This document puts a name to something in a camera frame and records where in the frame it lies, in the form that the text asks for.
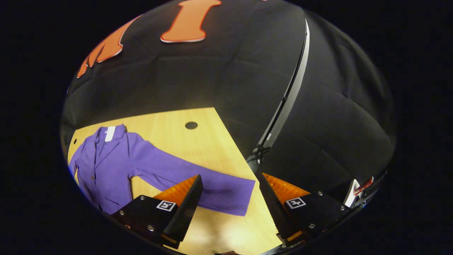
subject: jacket collar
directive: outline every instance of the jacket collar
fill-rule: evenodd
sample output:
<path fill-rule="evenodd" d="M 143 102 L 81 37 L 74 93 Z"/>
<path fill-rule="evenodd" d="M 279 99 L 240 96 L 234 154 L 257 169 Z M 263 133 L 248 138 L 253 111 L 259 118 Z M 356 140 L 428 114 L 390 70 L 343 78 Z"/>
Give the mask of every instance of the jacket collar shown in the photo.
<path fill-rule="evenodd" d="M 109 154 L 115 149 L 120 143 L 120 139 L 123 138 L 126 127 L 124 125 L 115 126 L 115 132 L 110 142 L 105 142 L 106 132 L 108 127 L 100 127 L 92 135 L 90 141 L 87 140 L 85 159 L 86 163 L 92 168 L 96 168 Z"/>

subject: orange letter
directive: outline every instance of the orange letter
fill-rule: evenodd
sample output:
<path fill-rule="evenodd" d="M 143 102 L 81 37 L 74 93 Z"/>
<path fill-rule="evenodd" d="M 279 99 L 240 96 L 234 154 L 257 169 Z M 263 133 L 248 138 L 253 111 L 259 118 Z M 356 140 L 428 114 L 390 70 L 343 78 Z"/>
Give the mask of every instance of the orange letter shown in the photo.
<path fill-rule="evenodd" d="M 85 61 L 83 61 L 79 73 L 77 74 L 77 78 L 80 78 L 87 71 L 88 65 L 90 65 L 90 67 L 93 67 L 96 58 L 97 62 L 100 63 L 104 60 L 107 60 L 113 56 L 118 55 L 123 49 L 123 45 L 121 44 L 121 38 L 123 38 L 124 32 L 130 26 L 130 24 L 132 24 L 132 22 L 134 22 L 139 17 L 141 17 L 141 15 L 124 24 L 117 31 L 113 32 L 111 35 L 105 38 L 105 40 L 98 44 L 96 48 L 94 48 L 94 50 L 90 53 L 90 55 L 85 59 Z"/>
<path fill-rule="evenodd" d="M 160 39 L 165 43 L 199 42 L 206 38 L 201 29 L 204 17 L 213 6 L 222 4 L 218 0 L 188 0 L 179 3 L 181 10 L 176 16 L 170 30 L 163 33 Z"/>

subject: jacket lapel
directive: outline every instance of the jacket lapel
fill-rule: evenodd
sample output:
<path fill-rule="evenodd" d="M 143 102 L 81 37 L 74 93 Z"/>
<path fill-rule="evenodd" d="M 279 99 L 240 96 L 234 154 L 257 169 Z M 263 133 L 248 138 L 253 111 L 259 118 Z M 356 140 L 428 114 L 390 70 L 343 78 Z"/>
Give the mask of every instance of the jacket lapel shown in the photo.
<path fill-rule="evenodd" d="M 99 152 L 99 157 L 96 158 L 95 168 L 110 154 L 120 142 L 117 139 L 111 140 L 110 142 L 99 141 L 97 148 L 101 151 Z"/>

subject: black fabric backdrop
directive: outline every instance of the black fabric backdrop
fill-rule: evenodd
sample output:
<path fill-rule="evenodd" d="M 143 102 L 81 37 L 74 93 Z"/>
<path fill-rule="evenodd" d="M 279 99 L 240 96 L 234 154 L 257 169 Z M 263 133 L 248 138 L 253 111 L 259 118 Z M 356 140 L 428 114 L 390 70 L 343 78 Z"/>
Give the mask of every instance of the black fabric backdrop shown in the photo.
<path fill-rule="evenodd" d="M 291 80 L 307 19 L 301 90 L 260 170 L 310 192 L 382 174 L 395 151 L 393 100 L 380 71 L 349 36 L 282 0 L 230 0 L 208 12 L 204 41 L 162 43 L 179 2 L 146 12 L 124 33 L 118 56 L 73 78 L 62 115 L 64 152 L 73 131 L 88 125 L 215 107 L 247 158 Z"/>
<path fill-rule="evenodd" d="M 11 163 L 5 168 L 6 249 L 151 252 L 97 214 L 79 192 L 61 157 L 59 123 L 67 85 L 89 51 L 160 3 L 16 4 L 9 9 L 12 15 L 5 29 L 13 41 L 4 48 L 13 53 L 4 122 L 11 132 L 4 137 L 10 142 L 5 159 Z M 444 183 L 451 165 L 446 116 L 452 90 L 444 76 L 451 67 L 447 5 L 301 5 L 332 22 L 369 54 L 388 81 L 399 120 L 399 146 L 380 193 L 363 212 L 304 253 L 448 253 L 452 247 L 446 235 L 448 221 L 443 219 L 451 205 L 451 185 Z"/>

